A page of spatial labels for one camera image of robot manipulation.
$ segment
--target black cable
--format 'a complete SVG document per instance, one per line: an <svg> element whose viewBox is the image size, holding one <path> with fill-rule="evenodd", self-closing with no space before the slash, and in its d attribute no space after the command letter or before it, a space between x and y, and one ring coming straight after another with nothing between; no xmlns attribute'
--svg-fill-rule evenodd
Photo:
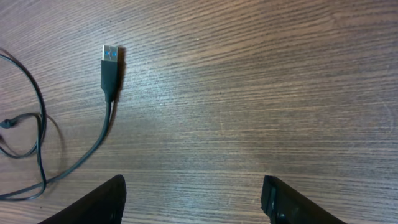
<svg viewBox="0 0 398 224"><path fill-rule="evenodd" d="M117 54L117 47L109 47L112 49L116 49L116 54ZM103 48L103 55L109 55L109 52L105 52L104 51L105 48ZM104 60L110 60L110 59L104 59L102 61L102 71L103 74L102 76L102 81L101 81L101 87L103 88L106 97L106 113L105 113L105 120L104 120L104 125L101 131L101 134L99 135L97 141L94 143L94 145L91 147L91 149L86 152L86 154L81 157L77 162L75 162L74 165L72 165L69 169L67 169L66 171L62 172L61 174L52 177L50 179L46 179L45 177L45 173L43 170L43 164L42 164L42 153L41 153L41 146L42 146L42 142L44 140L44 136L45 136L45 130L47 127L47 114L45 112L45 105L44 105L44 100L43 100L43 96L40 92L39 86L37 85L36 81L33 79L33 76L29 73L29 71L20 63L18 62L16 59L12 58L12 57L7 57L3 54L0 54L0 58L7 60L8 62L11 62L13 65L15 65L17 68L19 68L24 74L25 76L29 79L29 81L31 82L35 92L36 92L36 96L37 99L39 101L39 106L40 106L40 113L39 115L37 113L26 113L26 114L22 114L19 116L16 116L15 118L11 119L11 120L4 120L2 123L0 123L0 127L2 128L12 128L14 125L16 125L20 120L28 118L29 116L33 116L36 118L37 120L37 139L36 139L36 143L34 144L34 146L32 147L31 150L29 150L27 153L23 154L23 155L17 155L17 154L11 154L7 151L5 151L1 146L0 146L0 152L2 152L4 155L6 155L7 157L10 157L12 159L22 159L25 158L27 156L32 155L33 153L36 152L37 154L37 165L39 167L39 171L40 171L40 176L42 178L42 182L32 185L30 187L26 187L24 189L20 189L11 193L7 193L7 194L2 194L0 195L0 201L21 201L21 200L31 200L31 199L35 199L37 197L39 197L40 195L43 194L46 186L48 183L51 182L55 182L56 180L60 180L64 177L66 177L68 174L70 174L71 172L73 172L76 168L78 168L80 165L82 165L82 163L84 163L87 158L89 158L89 156L101 145L101 143L103 142L106 133L108 132L109 129L109 121L111 118L111 104L112 101L114 100L115 97L115 92L117 91L117 87L113 88L114 85L117 86L118 84L118 63L117 63L117 59L116 62L114 61L114 59L111 58L112 63L110 65L105 64L104 65ZM37 192L35 195L30 196L30 197L22 197L22 198L13 198L12 196L15 195L19 195L19 194L23 194L26 193L30 190L36 189L38 187L41 186L41 190L39 192Z"/></svg>

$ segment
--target metal usb connector tip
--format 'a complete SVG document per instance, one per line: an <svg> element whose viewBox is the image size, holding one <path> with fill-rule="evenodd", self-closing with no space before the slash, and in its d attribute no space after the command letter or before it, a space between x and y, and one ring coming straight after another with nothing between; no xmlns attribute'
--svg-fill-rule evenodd
<svg viewBox="0 0 398 224"><path fill-rule="evenodd" d="M102 60L108 62L118 62L118 47L103 45Z"/></svg>

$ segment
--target tabletop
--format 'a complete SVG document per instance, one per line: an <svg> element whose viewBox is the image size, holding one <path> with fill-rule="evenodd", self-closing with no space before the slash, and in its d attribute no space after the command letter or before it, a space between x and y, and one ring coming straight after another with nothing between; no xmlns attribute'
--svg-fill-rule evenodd
<svg viewBox="0 0 398 224"><path fill-rule="evenodd" d="M123 223L268 223L274 175L347 223L398 222L395 0L3 0L0 47L36 79L53 121L55 176L100 134L102 45L124 49L103 145L39 198L0 202L1 223L37 223L116 174ZM0 120L39 110L0 60ZM0 130L12 150L35 121ZM0 155L0 194L38 183L36 157Z"/></svg>

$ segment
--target brown wood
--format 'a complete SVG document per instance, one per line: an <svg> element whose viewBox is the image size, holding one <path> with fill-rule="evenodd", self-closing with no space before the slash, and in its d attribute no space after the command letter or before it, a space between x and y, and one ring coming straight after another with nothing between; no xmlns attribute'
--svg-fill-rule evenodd
<svg viewBox="0 0 398 224"><path fill-rule="evenodd" d="M0 223L37 223L115 174L124 223L267 223L276 175L348 223L398 222L398 2L7 0L0 46L36 78L49 122L46 173L98 137L103 44L126 49L105 143L33 201L0 203ZM0 61L0 119L38 111ZM0 130L16 151L35 123ZM0 156L0 193L39 181L36 158Z"/></svg>

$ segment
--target small black connector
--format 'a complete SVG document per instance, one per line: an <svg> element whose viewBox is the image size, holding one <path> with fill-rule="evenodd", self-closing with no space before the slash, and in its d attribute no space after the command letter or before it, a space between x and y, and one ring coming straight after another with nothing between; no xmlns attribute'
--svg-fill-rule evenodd
<svg viewBox="0 0 398 224"><path fill-rule="evenodd" d="M101 88L105 93L105 100L115 100L119 88L118 47L103 45L101 61Z"/></svg>

